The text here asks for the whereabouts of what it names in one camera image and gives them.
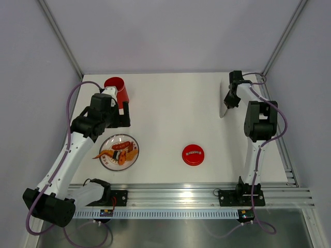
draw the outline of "gray wall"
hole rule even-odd
[[[1,1],[0,34],[0,241],[19,247],[22,194],[60,151],[65,101],[78,77],[36,1]]]
[[[262,70],[299,0],[47,0],[86,74]]]
[[[268,89],[289,121],[285,141],[302,186],[312,191],[331,243],[331,1],[308,2]]]

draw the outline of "robotic arm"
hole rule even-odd
[[[239,177],[238,184],[234,191],[219,191],[221,206],[251,206],[250,192],[254,187],[254,203],[256,206],[265,206],[263,192],[261,190],[261,168],[267,145],[261,149],[259,157],[258,171],[255,171],[255,165],[258,159],[260,146],[270,140],[277,131],[277,111],[267,103],[259,99],[250,90],[252,82],[244,80],[241,71],[230,73],[229,92],[224,99],[225,110],[220,113],[222,118],[227,109],[233,109],[239,106],[240,102],[247,105],[246,118],[244,123],[244,133],[247,136],[248,149],[244,171]],[[275,106],[277,102],[269,101]],[[257,174],[254,185],[253,177]]]
[[[86,152],[105,128],[130,126],[128,102],[123,103],[124,114],[120,115],[116,94],[115,87],[106,87],[102,93],[92,96],[90,106],[72,121],[70,150],[52,183],[48,183],[49,177],[67,151],[67,144],[37,188],[25,190],[23,199],[30,209],[41,189],[49,185],[34,208],[34,217],[64,227],[71,221],[75,210],[92,202],[103,204],[110,200],[110,184],[98,179],[91,180],[87,186],[74,190],[72,194],[68,194],[68,188]]]

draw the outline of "red cup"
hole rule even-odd
[[[123,102],[129,102],[128,93],[126,92],[126,87],[123,79],[115,76],[107,79],[104,83],[104,87],[114,86],[117,89],[117,103],[120,109],[123,108]]]

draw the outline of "floor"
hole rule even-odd
[[[300,210],[258,210],[261,220],[272,223],[278,233],[264,233],[257,225],[240,227],[226,238],[216,238],[238,225],[236,220],[111,220],[103,247],[125,248],[219,248],[219,247],[313,247]],[[73,220],[66,231],[81,246],[95,246],[104,239],[104,229],[86,220]],[[59,227],[40,237],[38,248],[69,248]]]

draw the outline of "clear plate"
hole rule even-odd
[[[139,156],[139,145],[130,135],[117,134],[103,142],[99,155],[100,162],[105,168],[118,172],[135,163]]]

